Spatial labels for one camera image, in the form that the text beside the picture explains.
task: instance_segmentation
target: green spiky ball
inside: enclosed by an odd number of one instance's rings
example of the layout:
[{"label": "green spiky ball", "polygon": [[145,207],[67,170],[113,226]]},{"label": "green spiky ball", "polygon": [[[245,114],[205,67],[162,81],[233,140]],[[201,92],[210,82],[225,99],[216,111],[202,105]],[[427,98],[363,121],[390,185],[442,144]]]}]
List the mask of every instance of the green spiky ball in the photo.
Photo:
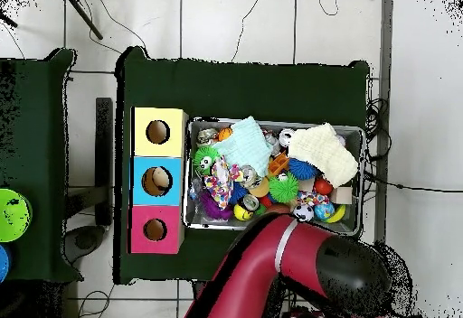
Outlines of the green spiky ball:
[{"label": "green spiky ball", "polygon": [[[286,180],[280,180],[282,174],[287,176]],[[298,195],[299,182],[291,172],[281,173],[272,177],[269,181],[270,194],[276,201],[286,203]]]},{"label": "green spiky ball", "polygon": [[[194,154],[194,169],[200,174],[211,174],[211,168],[213,167],[213,163],[217,157],[220,157],[219,153],[211,146],[202,146]],[[210,162],[210,164],[207,167],[202,168],[201,164],[206,162]]]}]

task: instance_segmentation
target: green table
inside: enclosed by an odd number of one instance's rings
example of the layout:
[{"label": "green table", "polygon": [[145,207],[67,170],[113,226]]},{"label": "green table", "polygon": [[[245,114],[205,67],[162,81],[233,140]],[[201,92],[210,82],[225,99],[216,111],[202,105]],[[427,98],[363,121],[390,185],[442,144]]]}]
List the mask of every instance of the green table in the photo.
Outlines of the green table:
[{"label": "green table", "polygon": [[131,107],[181,108],[190,117],[245,118],[339,126],[365,124],[369,67],[318,64],[220,64],[191,60],[149,60],[128,48],[116,68],[116,191],[114,276],[209,280],[239,232],[186,229],[177,255],[127,253],[128,163]]}]

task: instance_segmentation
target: blue spiky ball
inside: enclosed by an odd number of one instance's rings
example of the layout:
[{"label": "blue spiky ball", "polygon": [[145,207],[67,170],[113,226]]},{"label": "blue spiky ball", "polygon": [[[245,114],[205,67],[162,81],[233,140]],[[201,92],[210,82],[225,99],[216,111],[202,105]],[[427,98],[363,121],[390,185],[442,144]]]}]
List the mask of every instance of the blue spiky ball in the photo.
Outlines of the blue spiky ball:
[{"label": "blue spiky ball", "polygon": [[297,159],[289,159],[288,168],[298,180],[308,180],[319,174],[318,169],[314,165],[301,162]]}]

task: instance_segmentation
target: wooden block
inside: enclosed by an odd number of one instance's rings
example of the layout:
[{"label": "wooden block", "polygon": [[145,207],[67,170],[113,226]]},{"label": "wooden block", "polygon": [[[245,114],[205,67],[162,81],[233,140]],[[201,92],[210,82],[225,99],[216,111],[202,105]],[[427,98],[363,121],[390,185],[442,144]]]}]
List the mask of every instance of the wooden block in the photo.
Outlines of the wooden block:
[{"label": "wooden block", "polygon": [[134,205],[182,204],[183,159],[136,156],[133,164]]},{"label": "wooden block", "polygon": [[178,253],[184,241],[180,206],[136,205],[131,221],[128,253]]},{"label": "wooden block", "polygon": [[334,204],[352,204],[352,188],[351,187],[338,187],[331,191],[329,194],[331,202]]},{"label": "wooden block", "polygon": [[184,157],[185,126],[182,109],[133,108],[135,155]]}]

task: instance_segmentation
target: red ball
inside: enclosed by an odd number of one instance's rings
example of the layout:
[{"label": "red ball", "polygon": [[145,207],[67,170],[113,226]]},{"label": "red ball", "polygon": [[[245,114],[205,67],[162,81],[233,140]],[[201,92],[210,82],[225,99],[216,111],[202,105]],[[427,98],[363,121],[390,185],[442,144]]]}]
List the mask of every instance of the red ball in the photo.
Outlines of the red ball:
[{"label": "red ball", "polygon": [[272,202],[270,201],[269,196],[259,197],[259,202],[260,202],[265,208],[268,208],[268,207],[271,207],[271,206],[272,206]]},{"label": "red ball", "polygon": [[319,178],[315,180],[314,188],[317,193],[327,195],[333,190],[333,185],[327,180]]}]

